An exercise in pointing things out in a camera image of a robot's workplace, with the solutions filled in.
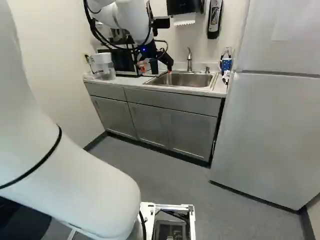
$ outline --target white refrigerator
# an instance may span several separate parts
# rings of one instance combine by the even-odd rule
[[[319,2],[250,1],[210,173],[292,210],[320,193]]]

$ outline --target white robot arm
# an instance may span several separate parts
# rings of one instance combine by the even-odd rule
[[[77,146],[41,111],[5,0],[0,24],[0,196],[95,240],[127,239],[140,210],[138,185]]]
[[[95,19],[113,29],[126,29],[141,45],[149,32],[149,16],[144,0],[88,0]],[[154,39],[152,31],[145,44]]]
[[[148,59],[152,74],[159,73],[158,60],[167,65],[169,71],[172,70],[174,60],[167,53],[168,43],[164,40],[154,40],[158,28],[170,27],[169,17],[151,20],[151,7],[149,4],[146,7],[144,0],[83,0],[83,4],[91,32],[103,45],[109,48],[111,43],[97,30],[95,20],[91,19],[91,16],[110,28],[129,31],[138,45],[133,52],[136,56],[141,55],[142,60]],[[157,50],[155,42],[165,42],[167,50]]]

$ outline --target paper towel dispenser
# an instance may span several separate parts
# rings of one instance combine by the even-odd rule
[[[203,13],[205,0],[166,0],[168,15]]]

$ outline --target wall-mounted dispenser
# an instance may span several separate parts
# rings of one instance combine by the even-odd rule
[[[205,0],[166,0],[166,9],[168,16],[202,13],[204,12]]]
[[[224,8],[223,0],[211,0],[209,8],[207,35],[208,39],[216,39],[221,29],[222,13]]]

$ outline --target electrical outlet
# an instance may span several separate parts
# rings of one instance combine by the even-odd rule
[[[82,56],[85,60],[85,63],[90,64],[90,59],[89,59],[90,55],[88,53],[82,53]]]

